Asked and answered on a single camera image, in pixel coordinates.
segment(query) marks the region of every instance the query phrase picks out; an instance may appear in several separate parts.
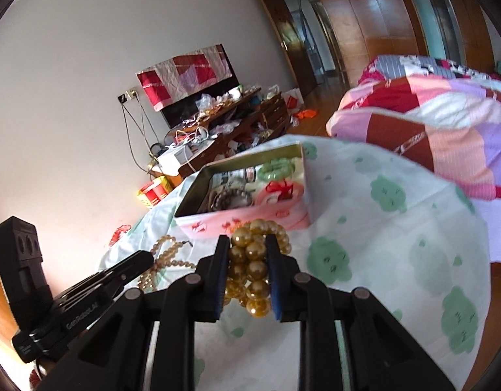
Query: gold pearl bracelet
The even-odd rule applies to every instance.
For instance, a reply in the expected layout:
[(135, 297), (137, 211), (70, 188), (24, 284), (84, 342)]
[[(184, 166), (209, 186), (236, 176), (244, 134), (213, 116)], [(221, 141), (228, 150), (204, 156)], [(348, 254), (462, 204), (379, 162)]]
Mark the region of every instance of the gold pearl bracelet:
[(234, 298), (253, 317), (264, 317), (270, 310), (270, 282), (266, 264), (265, 236), (276, 235), (282, 254), (292, 246), (285, 228), (272, 220), (255, 219), (234, 231), (229, 249), (229, 269), (223, 305)]

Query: black device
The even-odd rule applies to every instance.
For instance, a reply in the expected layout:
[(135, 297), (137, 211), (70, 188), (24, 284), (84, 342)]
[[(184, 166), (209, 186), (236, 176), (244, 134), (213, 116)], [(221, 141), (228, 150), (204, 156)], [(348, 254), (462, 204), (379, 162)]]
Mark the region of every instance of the black device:
[[(275, 236), (265, 242), (276, 319), (301, 322), (299, 391), (343, 390), (336, 320), (345, 332), (352, 390), (455, 390), (370, 291), (329, 289), (300, 272), (294, 258), (282, 255)], [(220, 236), (214, 255), (202, 258), (195, 273), (168, 289), (124, 292), (38, 391), (193, 391), (194, 324), (220, 317), (229, 247), (229, 238)], [(159, 333), (150, 355), (155, 321), (160, 321)]]
[(229, 69), (231, 70), (232, 76), (230, 78), (221, 80), (220, 82), (211, 85), (195, 94), (187, 96), (186, 98), (182, 98), (176, 103), (169, 104), (164, 107), (160, 113), (164, 116), (164, 119), (167, 121), (170, 128), (174, 128), (181, 124), (184, 120), (189, 119), (194, 116), (195, 113), (198, 113), (198, 106), (196, 102), (200, 100), (202, 94), (209, 94), (211, 97), (218, 97), (219, 95), (223, 95), (232, 88), (236, 88), (239, 86), (238, 78), (234, 73), (234, 69), (232, 68), (231, 61), (227, 56), (223, 45), (221, 46), (223, 52), (225, 53), (225, 58), (227, 60), (227, 64), (229, 65)]
[(0, 224), (0, 278), (19, 326), (13, 347), (25, 363), (41, 355), (59, 360), (124, 286), (154, 262), (149, 252), (138, 251), (53, 297), (42, 261), (35, 226), (14, 216)]

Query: jewelry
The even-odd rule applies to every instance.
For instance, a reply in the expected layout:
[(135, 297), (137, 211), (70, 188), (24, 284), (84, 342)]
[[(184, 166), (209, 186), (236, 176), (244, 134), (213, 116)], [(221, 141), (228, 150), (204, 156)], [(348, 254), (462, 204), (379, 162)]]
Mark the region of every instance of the jewelry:
[(196, 265), (193, 263), (184, 262), (182, 260), (174, 260), (178, 253), (178, 250), (181, 249), (184, 245), (189, 244), (191, 247), (193, 246), (190, 241), (177, 241), (177, 239), (175, 237), (172, 237), (171, 235), (164, 235), (163, 237), (160, 237), (155, 245), (152, 246), (150, 253), (153, 256), (156, 256), (167, 241), (170, 241), (172, 243), (171, 247), (169, 247), (160, 256), (158, 256), (155, 259), (154, 265), (144, 273), (142, 273), (140, 278), (138, 279), (137, 286), (143, 292), (156, 291), (156, 275), (163, 268), (170, 268), (171, 266), (181, 266), (183, 268), (191, 269), (196, 268)]
[(253, 200), (252, 195), (249, 191), (245, 191), (237, 188), (225, 188), (218, 195), (214, 197), (211, 205), (212, 211), (227, 210), (231, 205), (233, 198), (241, 198), (245, 200), (245, 204), (240, 207), (252, 206)]
[(264, 317), (270, 310), (265, 235), (276, 235), (281, 254), (290, 254), (292, 246), (285, 228), (272, 220), (255, 219), (234, 231), (229, 249), (229, 268), (223, 305), (236, 298), (253, 317)]
[(295, 171), (295, 165), (292, 160), (280, 158), (265, 163), (258, 170), (258, 179), (264, 182), (282, 181), (292, 176)]

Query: green jade bangle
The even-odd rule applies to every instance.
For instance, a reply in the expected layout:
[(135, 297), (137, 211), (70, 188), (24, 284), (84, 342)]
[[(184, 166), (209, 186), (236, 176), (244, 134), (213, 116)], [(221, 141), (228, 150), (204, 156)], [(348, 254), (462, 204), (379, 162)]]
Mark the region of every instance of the green jade bangle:
[(271, 160), (265, 163), (258, 170), (258, 178), (260, 181), (270, 182), (270, 181), (282, 181), (295, 171), (294, 163), (287, 158), (280, 158), (276, 160)]

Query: plastic bag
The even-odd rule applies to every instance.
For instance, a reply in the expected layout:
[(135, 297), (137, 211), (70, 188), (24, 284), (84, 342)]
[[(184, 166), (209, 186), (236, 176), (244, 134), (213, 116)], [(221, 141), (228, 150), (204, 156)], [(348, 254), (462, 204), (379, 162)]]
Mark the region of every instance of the plastic bag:
[(241, 120), (233, 120), (232, 122), (218, 125), (211, 131), (211, 134), (230, 134), (237, 128), (237, 126), (239, 126), (240, 122)]
[(301, 95), (299, 88), (285, 91), (281, 94), (281, 96), (285, 100), (286, 108), (290, 110), (290, 113), (297, 112), (304, 104), (303, 96)]
[(216, 100), (212, 98), (209, 94), (202, 94), (200, 100), (196, 102), (196, 106), (199, 111), (206, 111), (213, 108), (216, 105)]
[(274, 98), (275, 96), (277, 96), (279, 93), (280, 93), (280, 86), (279, 85), (272, 85), (272, 87), (270, 87), (268, 90), (267, 90), (267, 93), (265, 94), (265, 100), (270, 100), (271, 98)]
[(299, 126), (299, 119), (296, 116), (290, 116), (290, 124), (293, 127)]

